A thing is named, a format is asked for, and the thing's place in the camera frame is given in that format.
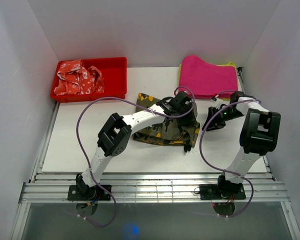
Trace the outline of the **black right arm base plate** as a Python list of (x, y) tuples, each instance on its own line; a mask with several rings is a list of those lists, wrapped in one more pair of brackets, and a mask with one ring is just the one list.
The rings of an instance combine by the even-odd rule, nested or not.
[(200, 184), (199, 195), (201, 200), (245, 200), (246, 193), (240, 183), (236, 190), (230, 188), (221, 189), (217, 184)]

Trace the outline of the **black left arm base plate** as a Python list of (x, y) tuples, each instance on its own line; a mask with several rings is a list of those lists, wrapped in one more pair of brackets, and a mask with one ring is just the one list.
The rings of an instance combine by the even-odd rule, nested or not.
[(109, 201), (110, 195), (97, 185), (90, 188), (87, 193), (83, 193), (77, 185), (70, 185), (67, 194), (68, 201)]

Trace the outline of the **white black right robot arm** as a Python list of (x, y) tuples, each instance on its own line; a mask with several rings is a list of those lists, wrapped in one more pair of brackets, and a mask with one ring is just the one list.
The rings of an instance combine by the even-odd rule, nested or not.
[(279, 137), (281, 115), (262, 107), (260, 101), (234, 91), (229, 103), (218, 96), (211, 99), (208, 116), (202, 131), (214, 131), (225, 127), (226, 122), (244, 117), (239, 136), (239, 151), (228, 168), (224, 169), (216, 184), (201, 187), (201, 192), (209, 197), (213, 195), (222, 199), (236, 197), (244, 193), (243, 181), (253, 164), (268, 152), (275, 150)]

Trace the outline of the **camouflage yellow green trousers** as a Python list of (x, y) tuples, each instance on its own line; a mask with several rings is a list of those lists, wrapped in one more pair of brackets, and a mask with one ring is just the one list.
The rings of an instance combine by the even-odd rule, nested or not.
[(134, 133), (133, 140), (152, 145), (183, 146), (185, 152), (190, 151), (195, 146), (200, 132), (200, 123), (197, 121), (197, 105), (193, 103), (191, 97), (185, 91), (178, 92), (175, 97), (165, 97), (163, 99), (139, 93), (136, 104), (149, 108), (156, 103), (163, 102), (172, 103), (172, 114), (177, 116), (180, 107), (191, 105), (194, 112), (194, 123), (181, 126), (178, 125), (176, 118), (165, 118), (162, 123), (148, 126)]

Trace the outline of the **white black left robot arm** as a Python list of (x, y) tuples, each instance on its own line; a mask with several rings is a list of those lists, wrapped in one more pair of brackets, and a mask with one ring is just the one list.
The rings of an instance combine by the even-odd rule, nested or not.
[(152, 101), (148, 106), (139, 103), (139, 111), (127, 115), (113, 113), (97, 134), (95, 153), (87, 159), (87, 169), (76, 177), (78, 193), (90, 200), (96, 195), (96, 187), (110, 161), (123, 153), (131, 135), (153, 125), (161, 124), (167, 119), (188, 124), (194, 119), (195, 97), (191, 90), (181, 90), (175, 96), (168, 96)]

